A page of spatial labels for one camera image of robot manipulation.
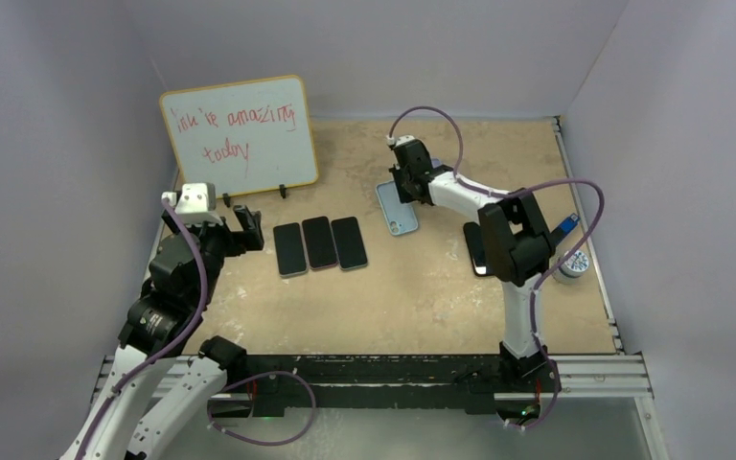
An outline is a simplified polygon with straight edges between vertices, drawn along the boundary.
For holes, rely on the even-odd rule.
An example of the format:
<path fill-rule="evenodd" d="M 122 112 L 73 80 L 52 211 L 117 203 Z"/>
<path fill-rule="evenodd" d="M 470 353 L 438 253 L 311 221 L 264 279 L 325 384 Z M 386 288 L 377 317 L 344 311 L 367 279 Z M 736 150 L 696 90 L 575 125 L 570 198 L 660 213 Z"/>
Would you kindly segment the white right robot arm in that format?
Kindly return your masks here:
<path fill-rule="evenodd" d="M 386 144 L 396 157 L 390 172 L 403 203 L 448 208 L 479 226 L 487 268 L 503 290 L 499 375 L 509 388 L 525 388 L 547 362 L 538 280 L 556 251 L 534 195 L 521 189 L 511 196 L 468 180 L 449 166 L 435 167 L 426 145 L 413 136 L 388 136 Z"/>

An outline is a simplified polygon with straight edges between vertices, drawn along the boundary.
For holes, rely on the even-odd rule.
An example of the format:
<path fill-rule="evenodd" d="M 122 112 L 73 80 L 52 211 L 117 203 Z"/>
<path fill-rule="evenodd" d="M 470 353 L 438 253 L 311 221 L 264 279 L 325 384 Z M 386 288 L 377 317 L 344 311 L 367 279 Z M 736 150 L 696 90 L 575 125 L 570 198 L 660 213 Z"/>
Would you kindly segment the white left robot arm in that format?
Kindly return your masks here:
<path fill-rule="evenodd" d="M 155 249 L 139 299 L 127 312 L 113 364 L 65 459 L 159 459 L 212 392 L 247 379 L 246 351 L 215 337 L 162 398 L 154 394 L 202 321 L 228 258 L 264 247 L 262 217 L 236 205 L 241 230 L 207 209 L 167 205 L 171 230 Z"/>

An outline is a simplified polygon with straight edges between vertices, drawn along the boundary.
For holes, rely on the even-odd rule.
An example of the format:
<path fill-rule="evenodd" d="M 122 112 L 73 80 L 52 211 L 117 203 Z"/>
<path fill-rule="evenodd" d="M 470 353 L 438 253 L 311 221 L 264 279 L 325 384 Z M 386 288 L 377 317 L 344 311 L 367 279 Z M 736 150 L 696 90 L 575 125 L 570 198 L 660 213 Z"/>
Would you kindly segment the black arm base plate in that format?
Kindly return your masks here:
<path fill-rule="evenodd" d="M 258 417 L 289 408 L 454 409 L 530 421 L 561 386 L 541 356 L 524 371 L 501 354 L 249 355 L 224 394 L 252 402 Z"/>

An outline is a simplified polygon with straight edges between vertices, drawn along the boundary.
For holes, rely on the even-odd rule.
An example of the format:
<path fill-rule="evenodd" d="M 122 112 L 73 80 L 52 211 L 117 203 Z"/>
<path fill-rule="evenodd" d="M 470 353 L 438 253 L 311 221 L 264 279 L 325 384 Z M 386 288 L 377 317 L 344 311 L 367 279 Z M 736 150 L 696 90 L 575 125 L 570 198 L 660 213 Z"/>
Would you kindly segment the light blue phone case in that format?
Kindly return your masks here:
<path fill-rule="evenodd" d="M 399 237 L 418 230 L 419 222 L 415 211 L 411 204 L 402 203 L 393 180 L 377 185 L 376 194 L 386 226 L 392 236 Z"/>

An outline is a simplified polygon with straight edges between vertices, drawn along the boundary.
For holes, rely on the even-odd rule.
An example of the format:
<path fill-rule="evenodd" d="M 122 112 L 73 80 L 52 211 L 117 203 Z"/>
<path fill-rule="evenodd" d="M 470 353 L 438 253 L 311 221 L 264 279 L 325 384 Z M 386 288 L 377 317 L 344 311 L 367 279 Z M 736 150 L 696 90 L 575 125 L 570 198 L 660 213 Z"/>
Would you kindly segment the black smartphone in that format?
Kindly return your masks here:
<path fill-rule="evenodd" d="M 282 278 L 298 276 L 308 271 L 301 226 L 297 222 L 273 228 L 273 240 L 279 275 Z"/>

